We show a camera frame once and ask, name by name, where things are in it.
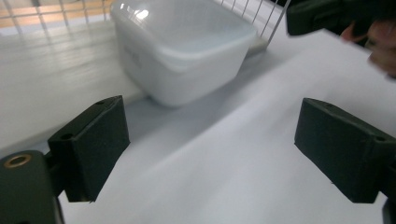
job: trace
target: metal grid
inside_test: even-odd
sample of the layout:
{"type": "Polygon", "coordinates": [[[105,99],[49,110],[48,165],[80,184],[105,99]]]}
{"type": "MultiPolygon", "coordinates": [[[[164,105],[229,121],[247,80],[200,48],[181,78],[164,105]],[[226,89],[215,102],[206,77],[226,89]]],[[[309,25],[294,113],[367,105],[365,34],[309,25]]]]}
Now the metal grid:
{"type": "Polygon", "coordinates": [[[285,14],[290,0],[284,7],[278,7],[276,0],[214,0],[222,6],[230,9],[243,19],[251,22],[257,29],[258,36],[271,42],[283,15],[285,14]]]}
{"type": "MultiPolygon", "coordinates": [[[[40,6],[39,0],[31,1],[28,8],[17,8],[13,0],[1,0],[0,30],[7,35],[23,35],[36,30],[47,31],[51,27],[71,26],[93,21],[108,21],[110,4],[113,0],[53,0],[54,6],[40,6]]],[[[258,30],[258,36],[272,40],[290,0],[284,7],[278,7],[268,0],[214,0],[235,14],[250,21],[258,30]]]]}

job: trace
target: metal wire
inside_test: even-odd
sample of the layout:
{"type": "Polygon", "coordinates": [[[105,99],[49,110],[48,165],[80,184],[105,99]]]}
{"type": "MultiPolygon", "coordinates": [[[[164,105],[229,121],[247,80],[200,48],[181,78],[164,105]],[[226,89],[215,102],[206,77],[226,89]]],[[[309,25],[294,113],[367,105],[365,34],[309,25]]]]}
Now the metal wire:
{"type": "MultiPolygon", "coordinates": [[[[37,16],[39,18],[39,22],[43,30],[48,29],[48,25],[47,25],[48,21],[44,20],[44,16],[46,15],[62,13],[64,25],[68,27],[70,25],[70,19],[71,19],[69,18],[68,13],[83,12],[83,17],[85,19],[85,22],[90,23],[89,11],[102,9],[103,20],[104,21],[108,20],[108,16],[106,12],[109,9],[109,6],[105,4],[106,0],[100,0],[101,5],[99,6],[92,6],[92,5],[88,6],[87,0],[80,0],[80,3],[82,4],[82,8],[79,9],[66,7],[64,0],[58,0],[60,10],[54,9],[51,11],[47,11],[47,10],[43,11],[41,9],[42,6],[40,6],[39,2],[37,1],[38,4],[36,4],[36,6],[34,7],[35,13],[23,13],[23,14],[14,13],[14,8],[12,8],[11,4],[9,3],[9,0],[2,0],[2,1],[6,6],[8,15],[0,16],[0,20],[11,19],[12,25],[13,27],[15,27],[19,35],[23,34],[21,24],[18,21],[19,18],[37,16]]],[[[270,33],[269,37],[267,37],[269,41],[271,41],[271,39],[273,38],[274,33],[290,3],[290,0],[288,0],[286,5],[283,7],[283,9],[279,9],[279,7],[276,6],[278,0],[276,0],[274,3],[270,2],[269,0],[214,0],[214,1],[218,2],[224,7],[227,7],[232,12],[238,14],[247,21],[250,21],[253,25],[256,26],[256,28],[258,29],[258,35],[261,37],[264,37],[264,35],[268,33],[267,30],[272,29],[272,31],[269,32],[270,33]],[[274,16],[278,16],[278,18],[276,18],[275,23],[272,22],[272,18],[274,16]]]]}

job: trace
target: black plastic part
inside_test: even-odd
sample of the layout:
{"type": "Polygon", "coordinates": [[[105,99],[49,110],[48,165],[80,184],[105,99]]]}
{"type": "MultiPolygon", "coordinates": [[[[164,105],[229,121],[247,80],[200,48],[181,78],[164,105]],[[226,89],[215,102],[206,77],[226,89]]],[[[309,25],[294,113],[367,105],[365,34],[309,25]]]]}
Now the black plastic part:
{"type": "Polygon", "coordinates": [[[373,203],[396,139],[326,102],[303,100],[295,145],[353,203],[373,203]]]}
{"type": "Polygon", "coordinates": [[[382,207],[382,218],[384,224],[396,224],[396,204],[387,200],[382,207]]]}
{"type": "Polygon", "coordinates": [[[122,97],[92,105],[48,143],[53,159],[62,166],[69,202],[95,201],[130,143],[122,97]]]}
{"type": "Polygon", "coordinates": [[[356,22],[353,35],[367,33],[375,20],[396,18],[394,0],[308,0],[286,12],[289,35],[306,35],[320,29],[347,28],[356,22]]]}
{"type": "Polygon", "coordinates": [[[0,223],[64,223],[39,151],[22,151],[0,160],[0,194],[0,223]]]}

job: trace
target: finger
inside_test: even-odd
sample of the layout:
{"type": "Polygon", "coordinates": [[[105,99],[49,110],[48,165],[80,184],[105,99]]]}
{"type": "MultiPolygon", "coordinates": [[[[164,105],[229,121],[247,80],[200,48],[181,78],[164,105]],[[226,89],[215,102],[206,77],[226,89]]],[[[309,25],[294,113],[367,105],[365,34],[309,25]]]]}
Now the finger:
{"type": "Polygon", "coordinates": [[[381,48],[396,48],[396,21],[373,22],[368,36],[381,48]]]}
{"type": "Polygon", "coordinates": [[[391,77],[396,77],[396,52],[395,50],[373,48],[373,53],[370,55],[370,61],[379,69],[388,73],[391,77]]]}
{"type": "Polygon", "coordinates": [[[345,30],[343,33],[341,33],[341,38],[343,38],[345,41],[351,41],[351,42],[359,42],[363,40],[367,35],[360,35],[360,36],[354,36],[353,35],[353,29],[355,27],[355,22],[352,22],[345,30]]]}

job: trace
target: white plastic container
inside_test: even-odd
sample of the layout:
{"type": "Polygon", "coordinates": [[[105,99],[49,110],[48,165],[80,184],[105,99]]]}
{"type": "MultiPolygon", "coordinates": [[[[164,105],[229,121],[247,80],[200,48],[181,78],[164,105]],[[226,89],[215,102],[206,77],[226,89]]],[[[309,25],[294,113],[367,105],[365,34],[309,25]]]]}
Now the white plastic container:
{"type": "Polygon", "coordinates": [[[189,103],[233,79],[255,28],[212,0],[117,0],[121,64],[163,105],[189,103]]]}

